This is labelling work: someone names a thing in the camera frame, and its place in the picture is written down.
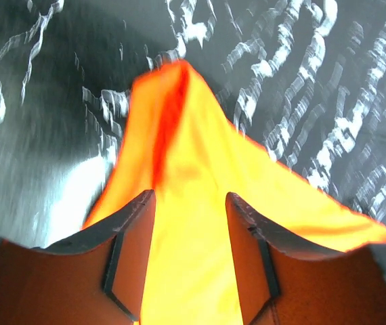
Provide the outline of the orange t shirt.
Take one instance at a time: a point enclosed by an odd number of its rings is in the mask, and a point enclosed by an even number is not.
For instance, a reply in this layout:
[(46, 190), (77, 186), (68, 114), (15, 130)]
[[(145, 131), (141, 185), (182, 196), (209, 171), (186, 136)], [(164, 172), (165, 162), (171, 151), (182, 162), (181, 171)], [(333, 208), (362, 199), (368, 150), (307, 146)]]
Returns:
[(336, 251), (386, 243), (385, 225), (311, 187), (239, 134), (185, 61), (135, 80), (118, 162), (86, 226), (150, 189), (156, 216), (140, 324), (241, 323), (229, 192)]

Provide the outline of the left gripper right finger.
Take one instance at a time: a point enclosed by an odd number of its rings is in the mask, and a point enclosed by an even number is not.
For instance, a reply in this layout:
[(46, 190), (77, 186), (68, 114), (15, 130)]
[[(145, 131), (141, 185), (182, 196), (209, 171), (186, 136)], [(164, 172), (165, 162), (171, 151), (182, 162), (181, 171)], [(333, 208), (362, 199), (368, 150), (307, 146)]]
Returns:
[(386, 324), (386, 244), (341, 253), (226, 196), (244, 324)]

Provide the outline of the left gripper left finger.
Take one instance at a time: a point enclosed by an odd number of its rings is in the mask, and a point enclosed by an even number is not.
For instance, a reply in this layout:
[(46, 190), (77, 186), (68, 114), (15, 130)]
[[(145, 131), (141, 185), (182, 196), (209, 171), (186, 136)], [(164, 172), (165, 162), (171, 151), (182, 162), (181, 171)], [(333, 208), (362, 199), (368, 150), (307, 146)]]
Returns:
[(138, 321), (155, 207), (146, 190), (47, 248), (0, 238), (0, 324)]

